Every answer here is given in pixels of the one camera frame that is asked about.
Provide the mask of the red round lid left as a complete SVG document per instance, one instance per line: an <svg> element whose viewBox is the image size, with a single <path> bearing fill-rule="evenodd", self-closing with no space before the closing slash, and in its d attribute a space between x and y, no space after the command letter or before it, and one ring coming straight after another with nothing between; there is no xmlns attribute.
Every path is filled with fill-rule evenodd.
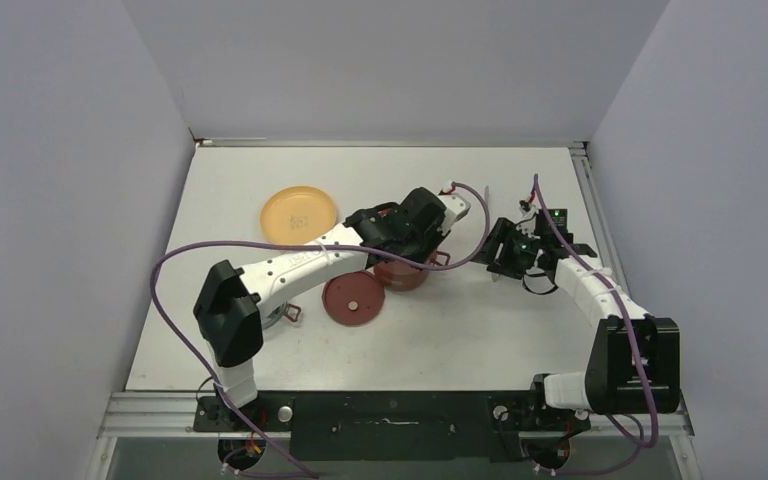
<svg viewBox="0 0 768 480"><path fill-rule="evenodd" d="M366 271L329 280L321 300L327 315L336 323L356 327L374 320L385 302L385 290L378 279Z"/></svg>

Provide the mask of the aluminium frame rail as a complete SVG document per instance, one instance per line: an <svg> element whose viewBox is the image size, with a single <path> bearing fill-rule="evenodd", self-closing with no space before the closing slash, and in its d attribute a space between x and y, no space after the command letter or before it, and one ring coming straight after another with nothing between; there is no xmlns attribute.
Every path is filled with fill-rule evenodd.
<svg viewBox="0 0 768 480"><path fill-rule="evenodd" d="M674 321L574 147L197 147L100 442L134 475L643 479L693 459Z"/></svg>

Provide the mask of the red steel bowl with handles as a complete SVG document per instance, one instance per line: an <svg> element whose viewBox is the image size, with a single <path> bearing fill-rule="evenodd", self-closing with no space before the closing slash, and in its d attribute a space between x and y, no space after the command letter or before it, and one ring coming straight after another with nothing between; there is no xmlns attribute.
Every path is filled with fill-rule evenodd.
<svg viewBox="0 0 768 480"><path fill-rule="evenodd" d="M427 259L426 264L435 267L448 266L451 261L451 255L443 251L434 251Z"/></svg>

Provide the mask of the grey transparent lid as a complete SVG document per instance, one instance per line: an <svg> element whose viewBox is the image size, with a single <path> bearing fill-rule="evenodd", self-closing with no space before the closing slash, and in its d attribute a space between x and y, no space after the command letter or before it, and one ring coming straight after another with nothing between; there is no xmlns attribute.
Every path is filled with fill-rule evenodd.
<svg viewBox="0 0 768 480"><path fill-rule="evenodd" d="M291 323L296 323L300 320L301 314L302 309L298 305L290 302L283 303L261 321L261 328L267 330L275 326L281 320L288 320Z"/></svg>

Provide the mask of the orange plastic plate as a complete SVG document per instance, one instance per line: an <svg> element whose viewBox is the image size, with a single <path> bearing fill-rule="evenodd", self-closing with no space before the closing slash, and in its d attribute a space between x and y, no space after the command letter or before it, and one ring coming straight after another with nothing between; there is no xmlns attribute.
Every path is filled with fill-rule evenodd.
<svg viewBox="0 0 768 480"><path fill-rule="evenodd" d="M273 194L261 209L259 223L272 244L301 245L330 231L337 223L335 201L312 186L292 186Z"/></svg>

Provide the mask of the metal tongs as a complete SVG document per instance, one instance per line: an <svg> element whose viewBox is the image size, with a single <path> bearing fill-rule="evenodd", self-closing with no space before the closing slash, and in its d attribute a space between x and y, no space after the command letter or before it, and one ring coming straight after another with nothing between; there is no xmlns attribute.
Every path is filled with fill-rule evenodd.
<svg viewBox="0 0 768 480"><path fill-rule="evenodd" d="M485 235L484 244L483 244L483 256L484 259L488 261L488 266L492 264L492 261L495 259L495 250L493 249L493 240L492 240L492 228L493 228L493 217L491 215L491 189L489 185L484 186L483 190L483 198L485 200L486 206L487 206L487 233Z"/></svg>

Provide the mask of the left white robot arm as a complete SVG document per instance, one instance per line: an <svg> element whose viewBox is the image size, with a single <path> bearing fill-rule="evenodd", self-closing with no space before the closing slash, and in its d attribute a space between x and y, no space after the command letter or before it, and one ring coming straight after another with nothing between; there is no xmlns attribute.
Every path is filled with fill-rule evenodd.
<svg viewBox="0 0 768 480"><path fill-rule="evenodd" d="M424 263L470 204L455 193L418 187L401 202L360 209L302 249L240 267L210 268L193 308L211 349L219 417L234 430L258 415L253 358L264 344L262 320L298 295L397 257Z"/></svg>

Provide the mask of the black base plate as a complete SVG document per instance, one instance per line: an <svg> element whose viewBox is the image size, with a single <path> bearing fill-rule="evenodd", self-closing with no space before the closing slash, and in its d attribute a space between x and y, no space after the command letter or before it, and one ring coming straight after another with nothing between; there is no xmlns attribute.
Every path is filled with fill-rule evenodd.
<svg viewBox="0 0 768 480"><path fill-rule="evenodd" d="M591 423L519 391L262 391L236 415L216 395L198 399L199 433L286 434L303 461L516 462L563 457Z"/></svg>

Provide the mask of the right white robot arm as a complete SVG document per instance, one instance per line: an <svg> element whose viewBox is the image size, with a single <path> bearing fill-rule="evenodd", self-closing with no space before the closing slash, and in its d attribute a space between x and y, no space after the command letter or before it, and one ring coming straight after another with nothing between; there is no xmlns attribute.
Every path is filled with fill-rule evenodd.
<svg viewBox="0 0 768 480"><path fill-rule="evenodd" d="M475 262L499 276L523 280L537 269L566 293L594 329L586 367L574 373L540 374L525 414L549 428L565 410L599 415L675 412L681 402L680 332L636 304L613 279L595 250L577 243L562 225L539 215L532 231L500 217Z"/></svg>

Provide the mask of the red steel bowl tall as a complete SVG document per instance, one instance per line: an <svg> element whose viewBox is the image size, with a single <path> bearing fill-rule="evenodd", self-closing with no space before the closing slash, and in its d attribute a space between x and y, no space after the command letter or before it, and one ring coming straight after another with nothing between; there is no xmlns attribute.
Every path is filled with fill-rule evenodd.
<svg viewBox="0 0 768 480"><path fill-rule="evenodd" d="M379 263L373 267L372 272L384 288L397 292L419 288L430 275L427 270L396 261Z"/></svg>

